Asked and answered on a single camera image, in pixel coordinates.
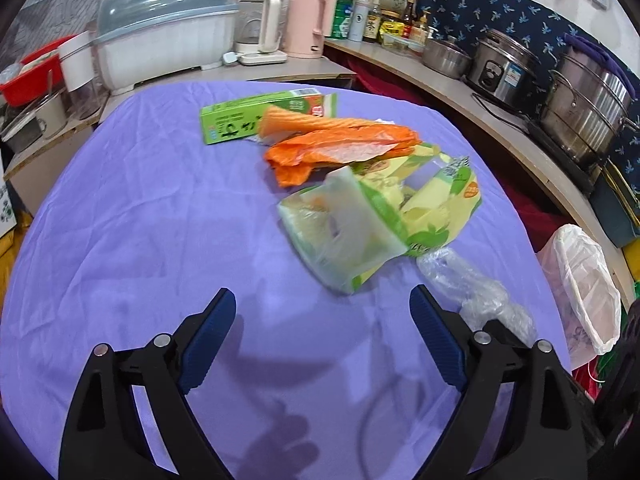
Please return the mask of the white lined trash bin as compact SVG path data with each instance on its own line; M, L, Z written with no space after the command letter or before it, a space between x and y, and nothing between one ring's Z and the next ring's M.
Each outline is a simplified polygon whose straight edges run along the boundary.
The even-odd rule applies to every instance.
M620 339L623 304L601 246L579 226L566 224L537 259L559 311L570 368L610 352Z

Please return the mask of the green wasabi box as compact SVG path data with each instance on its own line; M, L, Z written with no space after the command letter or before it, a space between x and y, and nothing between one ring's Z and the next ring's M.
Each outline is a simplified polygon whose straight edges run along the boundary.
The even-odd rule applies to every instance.
M204 143L213 145L254 136L270 106L309 116L335 117L337 94L301 88L256 94L203 107L200 124Z

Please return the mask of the white power plug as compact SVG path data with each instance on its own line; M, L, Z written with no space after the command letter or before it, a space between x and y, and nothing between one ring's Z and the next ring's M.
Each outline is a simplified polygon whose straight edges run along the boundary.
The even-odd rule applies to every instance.
M233 51L226 52L222 56L222 64L224 64L224 66L232 66L238 63L239 63L239 57Z

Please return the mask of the clear plastic wrap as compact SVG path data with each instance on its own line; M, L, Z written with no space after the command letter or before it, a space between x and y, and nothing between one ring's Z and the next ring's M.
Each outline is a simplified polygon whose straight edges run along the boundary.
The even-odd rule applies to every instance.
M449 247L416 259L426 284L459 307L458 313L473 331L489 321L499 321L527 347L537 340L532 316L514 302L503 284L488 278Z

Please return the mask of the orange plastic bag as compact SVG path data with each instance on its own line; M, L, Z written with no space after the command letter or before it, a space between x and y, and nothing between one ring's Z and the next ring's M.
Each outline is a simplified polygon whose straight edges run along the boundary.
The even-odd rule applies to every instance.
M265 152L281 188L309 180L314 170L409 154L419 135L405 126L372 122L358 127L317 129L285 139Z

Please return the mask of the small steel pot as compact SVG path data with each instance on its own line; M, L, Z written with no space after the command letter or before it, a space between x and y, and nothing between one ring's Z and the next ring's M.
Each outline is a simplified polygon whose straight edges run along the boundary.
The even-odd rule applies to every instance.
M421 56L424 66L452 79L461 79L471 61L465 50L448 40L427 39Z

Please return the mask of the green yellow snack bag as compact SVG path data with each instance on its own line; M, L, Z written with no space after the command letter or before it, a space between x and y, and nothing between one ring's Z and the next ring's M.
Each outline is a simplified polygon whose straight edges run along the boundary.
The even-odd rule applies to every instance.
M324 286L356 292L387 261L451 243L482 202L469 157L411 154L329 172L278 205L299 258Z

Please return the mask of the pink electric kettle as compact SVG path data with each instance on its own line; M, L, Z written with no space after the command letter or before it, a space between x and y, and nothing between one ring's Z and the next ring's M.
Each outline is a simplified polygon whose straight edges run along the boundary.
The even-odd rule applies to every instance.
M335 0L288 0L283 39L290 58L321 58Z

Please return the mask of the red plastic basket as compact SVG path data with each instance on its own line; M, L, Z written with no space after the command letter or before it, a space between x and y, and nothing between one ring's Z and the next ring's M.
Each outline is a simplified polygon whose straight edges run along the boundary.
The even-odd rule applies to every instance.
M58 47L73 39L66 36L51 41L39 50L26 55L21 64L26 66L16 77L1 85L2 96L9 106L20 107L41 98L51 88L63 82Z

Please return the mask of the white bottle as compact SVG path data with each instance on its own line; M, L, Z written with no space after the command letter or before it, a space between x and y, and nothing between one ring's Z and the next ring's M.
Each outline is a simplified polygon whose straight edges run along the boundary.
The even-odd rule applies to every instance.
M356 0L352 9L352 21L348 33L348 40L360 42L367 25L369 5L367 1Z

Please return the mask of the white canister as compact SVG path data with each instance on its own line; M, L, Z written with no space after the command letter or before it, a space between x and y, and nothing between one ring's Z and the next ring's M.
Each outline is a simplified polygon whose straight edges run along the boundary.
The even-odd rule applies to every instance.
M63 42L58 47L58 57L75 115L78 119L85 119L100 107L90 32L86 30Z

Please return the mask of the yellow seasoning packet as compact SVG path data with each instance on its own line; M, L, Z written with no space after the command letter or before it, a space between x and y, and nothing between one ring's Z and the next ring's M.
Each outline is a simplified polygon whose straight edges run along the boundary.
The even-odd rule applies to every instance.
M382 18L380 27L378 28L378 42L383 43L387 36L401 37L404 34L405 24L401 21L391 20L390 18Z

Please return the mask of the purple tablecloth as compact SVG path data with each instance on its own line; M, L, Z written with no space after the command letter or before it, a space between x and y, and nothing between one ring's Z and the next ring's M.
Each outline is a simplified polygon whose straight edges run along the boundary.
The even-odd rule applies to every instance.
M1 319L1 395L47 471L90 351L141 347L230 289L238 315L188 396L239 479L409 479L454 409L414 326L409 258L337 295L282 229L260 144L203 141L209 104L269 84L165 84L122 102L41 204Z

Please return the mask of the large steel steamer pot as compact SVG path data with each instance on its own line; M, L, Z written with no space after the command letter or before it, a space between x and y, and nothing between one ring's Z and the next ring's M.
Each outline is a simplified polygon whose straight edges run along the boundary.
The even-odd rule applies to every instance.
M600 162L623 129L639 129L628 117L630 91L588 54L568 48L550 75L552 86L540 125L577 165Z

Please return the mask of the white glass kettle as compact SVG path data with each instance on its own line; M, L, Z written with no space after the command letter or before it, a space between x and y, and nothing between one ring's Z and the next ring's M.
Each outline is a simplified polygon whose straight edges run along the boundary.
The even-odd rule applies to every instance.
M282 0L236 0L234 48L240 64L283 64L288 56L280 49Z

